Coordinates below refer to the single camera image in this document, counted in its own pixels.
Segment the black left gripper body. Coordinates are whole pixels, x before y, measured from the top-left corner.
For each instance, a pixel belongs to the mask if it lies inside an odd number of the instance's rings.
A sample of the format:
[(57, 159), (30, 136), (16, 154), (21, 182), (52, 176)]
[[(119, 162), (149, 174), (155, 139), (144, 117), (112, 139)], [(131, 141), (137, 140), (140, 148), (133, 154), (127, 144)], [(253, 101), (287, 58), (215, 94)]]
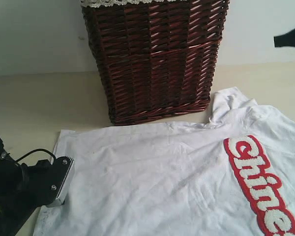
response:
[(0, 211), (15, 213), (27, 207), (47, 206), (54, 202), (49, 171), (52, 164), (39, 160), (34, 166), (0, 159)]

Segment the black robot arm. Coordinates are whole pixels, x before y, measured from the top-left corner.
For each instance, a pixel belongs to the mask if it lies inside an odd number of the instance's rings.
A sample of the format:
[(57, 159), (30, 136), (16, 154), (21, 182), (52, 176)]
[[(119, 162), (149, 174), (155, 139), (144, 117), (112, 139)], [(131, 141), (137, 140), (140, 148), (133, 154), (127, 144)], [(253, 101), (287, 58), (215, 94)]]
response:
[(273, 38), (274, 47), (295, 47), (295, 29)]

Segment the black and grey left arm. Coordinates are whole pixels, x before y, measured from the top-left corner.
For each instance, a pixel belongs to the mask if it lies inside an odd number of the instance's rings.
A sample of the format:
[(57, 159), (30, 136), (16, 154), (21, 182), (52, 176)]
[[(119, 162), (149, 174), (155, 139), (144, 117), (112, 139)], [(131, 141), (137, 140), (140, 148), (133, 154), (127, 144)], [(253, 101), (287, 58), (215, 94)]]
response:
[(34, 149), (14, 160), (4, 149), (0, 138), (0, 236), (14, 236), (32, 215), (39, 200), (35, 196), (38, 186), (35, 174), (44, 173), (51, 167), (48, 160), (41, 165), (27, 166), (19, 162), (35, 152), (45, 152), (55, 161), (55, 155), (43, 148)]

